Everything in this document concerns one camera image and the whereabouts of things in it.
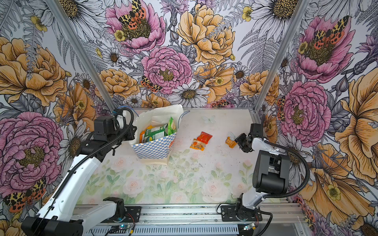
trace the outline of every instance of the bag handle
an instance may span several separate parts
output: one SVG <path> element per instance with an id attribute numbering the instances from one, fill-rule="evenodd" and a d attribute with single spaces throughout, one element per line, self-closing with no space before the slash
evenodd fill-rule
<path id="1" fill-rule="evenodd" d="M 180 120 L 181 120 L 181 118 L 182 118 L 184 115 L 188 114 L 189 112 L 190 112 L 190 111 L 185 111 L 184 113 L 181 114 L 181 116 L 178 118 L 177 128 L 180 128 Z"/>

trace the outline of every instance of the yellow flower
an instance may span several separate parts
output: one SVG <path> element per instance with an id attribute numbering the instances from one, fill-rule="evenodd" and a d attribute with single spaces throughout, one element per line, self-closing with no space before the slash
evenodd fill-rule
<path id="1" fill-rule="evenodd" d="M 235 40 L 235 32 L 231 27 L 222 30 L 215 36 L 210 33 L 223 23 L 221 15 L 214 15 L 211 8 L 200 4 L 195 6 L 195 15 L 184 12 L 178 24 L 177 33 L 185 39 L 182 44 L 193 45 L 197 51 L 197 62 L 220 65 L 232 54 L 232 44 Z"/>
<path id="2" fill-rule="evenodd" d="M 308 43 L 307 43 L 306 41 L 304 41 L 303 43 L 301 43 L 301 44 L 299 45 L 298 52 L 299 52 L 300 54 L 304 54 L 304 53 L 305 53 L 305 50 L 307 49 L 307 47 L 308 47 Z"/>
<path id="3" fill-rule="evenodd" d="M 12 95 L 8 102 L 17 101 L 22 93 L 33 94 L 42 101 L 42 106 L 55 102 L 57 96 L 67 92 L 66 72 L 52 53 L 38 45 L 36 65 L 28 79 L 26 47 L 22 39 L 0 37 L 0 94 Z"/>
<path id="4" fill-rule="evenodd" d="M 231 90 L 232 81 L 236 82 L 233 67 L 225 68 L 220 66 L 217 69 L 214 65 L 206 64 L 197 67 L 193 74 L 200 79 L 206 79 L 203 88 L 210 88 L 210 93 L 207 94 L 209 96 L 208 103 L 221 99 L 227 91 Z"/>
<path id="5" fill-rule="evenodd" d="M 36 28 L 39 30 L 39 31 L 47 31 L 47 27 L 44 26 L 42 23 L 41 23 L 41 18 L 39 17 L 36 17 L 35 15 L 31 16 L 30 17 L 31 19 L 31 22 L 33 22 L 33 24 L 35 24 Z"/>
<path id="6" fill-rule="evenodd" d="M 4 236 L 25 236 L 21 229 L 21 222 L 15 219 L 12 224 L 6 219 L 0 220 L 0 235 Z"/>
<path id="7" fill-rule="evenodd" d="M 121 42 L 121 41 L 125 41 L 125 33 L 122 31 L 122 30 L 116 30 L 116 32 L 114 33 L 114 37 L 116 37 L 116 40 Z"/>
<path id="8" fill-rule="evenodd" d="M 243 14 L 242 14 L 242 18 L 245 20 L 245 21 L 250 21 L 252 18 L 250 16 L 250 14 L 253 12 L 252 10 L 252 7 L 250 6 L 246 6 L 243 8 Z"/>
<path id="9" fill-rule="evenodd" d="M 94 105 L 92 99 L 84 92 L 83 87 L 76 83 L 75 88 L 70 89 L 69 95 L 60 96 L 54 106 L 55 121 L 64 125 L 70 122 L 77 125 L 83 119 L 87 122 L 87 128 L 93 131 L 96 118 Z"/>
<path id="10" fill-rule="evenodd" d="M 170 102 L 165 97 L 156 96 L 155 94 L 151 94 L 150 97 L 147 97 L 147 101 L 153 107 L 165 107 L 170 106 Z"/>
<path id="11" fill-rule="evenodd" d="M 100 72 L 100 78 L 111 97 L 117 94 L 127 98 L 130 95 L 140 93 L 138 81 L 121 70 L 103 70 Z M 97 96 L 102 97 L 97 88 L 94 92 Z"/>
<path id="12" fill-rule="evenodd" d="M 99 48 L 96 48 L 96 53 L 97 53 L 97 55 L 98 55 L 99 57 L 102 58 L 102 52 L 100 51 Z"/>
<path id="13" fill-rule="evenodd" d="M 351 169 L 347 159 L 343 159 L 341 153 L 329 143 L 318 143 L 313 158 L 315 161 L 310 170 L 315 181 L 300 192 L 306 204 L 324 217 L 332 212 L 330 220 L 337 225 L 355 214 L 357 221 L 352 229 L 358 229 L 364 224 L 364 216 L 374 214 L 374 207 L 370 207 L 370 201 L 357 192 L 361 190 L 356 180 L 348 178 Z"/>
<path id="14" fill-rule="evenodd" d="M 349 84 L 349 103 L 342 107 L 352 115 L 346 129 L 335 133 L 340 150 L 348 156 L 348 166 L 356 178 L 374 185 L 378 176 L 378 68 Z"/>
<path id="15" fill-rule="evenodd" d="M 268 70 L 263 72 L 256 72 L 250 76 L 246 77 L 247 83 L 243 83 L 240 85 L 240 95 L 245 96 L 253 96 L 255 94 L 259 94 L 263 84 L 265 83 L 266 76 L 268 75 Z M 279 78 L 278 75 L 274 77 L 273 83 L 269 87 L 268 94 L 265 97 L 267 103 L 271 106 L 275 103 L 278 97 L 278 84 Z"/>
<path id="16" fill-rule="evenodd" d="M 263 127 L 269 142 L 276 143 L 278 135 L 277 117 L 272 115 L 268 117 L 267 115 L 265 115 Z"/>

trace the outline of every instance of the snack package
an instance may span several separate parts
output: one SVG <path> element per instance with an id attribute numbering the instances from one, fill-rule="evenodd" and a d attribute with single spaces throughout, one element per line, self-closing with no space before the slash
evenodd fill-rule
<path id="1" fill-rule="evenodd" d="M 201 151 L 205 150 L 205 147 L 206 147 L 206 144 L 201 141 L 198 141 L 197 139 L 193 139 L 193 143 L 190 146 L 190 148 L 201 150 Z"/>
<path id="2" fill-rule="evenodd" d="M 230 147 L 230 148 L 234 148 L 235 145 L 237 144 L 235 141 L 231 140 L 230 137 L 227 137 L 226 139 L 226 144 Z"/>
<path id="3" fill-rule="evenodd" d="M 148 126 L 146 129 L 152 129 L 152 128 L 153 128 L 153 126 L 150 125 L 150 126 Z M 139 135 L 139 143 L 144 143 L 144 134 L 146 133 L 146 129 L 143 130 L 143 131 L 140 133 L 140 135 Z"/>
<path id="4" fill-rule="evenodd" d="M 177 129 L 176 129 L 176 126 L 175 126 L 175 122 L 173 121 L 173 118 L 172 116 L 170 117 L 169 119 L 169 122 L 168 122 L 168 127 L 167 127 L 167 135 L 171 135 L 171 134 L 174 134 L 176 133 Z"/>
<path id="5" fill-rule="evenodd" d="M 201 134 L 197 137 L 197 140 L 198 141 L 201 141 L 205 144 L 208 144 L 209 140 L 211 139 L 212 135 L 211 134 L 208 134 L 208 133 L 205 133 L 205 132 L 201 132 Z"/>
<path id="6" fill-rule="evenodd" d="M 144 142 L 151 142 L 153 140 L 160 139 L 162 137 L 167 136 L 165 129 L 168 127 L 168 124 L 153 127 L 151 129 L 146 129 L 146 132 L 144 134 Z"/>

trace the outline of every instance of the table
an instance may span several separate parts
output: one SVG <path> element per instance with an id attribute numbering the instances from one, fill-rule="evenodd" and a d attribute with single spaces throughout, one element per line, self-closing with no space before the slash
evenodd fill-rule
<path id="1" fill-rule="evenodd" d="M 206 124 L 204 117 L 215 123 Z M 125 204 L 234 203 L 252 187 L 258 152 L 231 149 L 225 140 L 229 132 L 248 133 L 251 122 L 248 110 L 191 109 L 182 119 L 168 165 L 142 163 L 124 142 L 115 156 L 106 155 L 77 204 L 98 204 L 109 196 Z M 204 151 L 190 149 L 201 131 L 213 135 L 209 144 Z"/>

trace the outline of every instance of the blue and white checkered pattern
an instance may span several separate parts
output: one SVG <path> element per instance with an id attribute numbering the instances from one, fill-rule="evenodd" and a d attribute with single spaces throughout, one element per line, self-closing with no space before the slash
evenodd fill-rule
<path id="1" fill-rule="evenodd" d="M 132 147 L 140 159 L 163 159 L 172 150 L 176 134 L 177 132 L 148 143 L 134 144 Z"/>

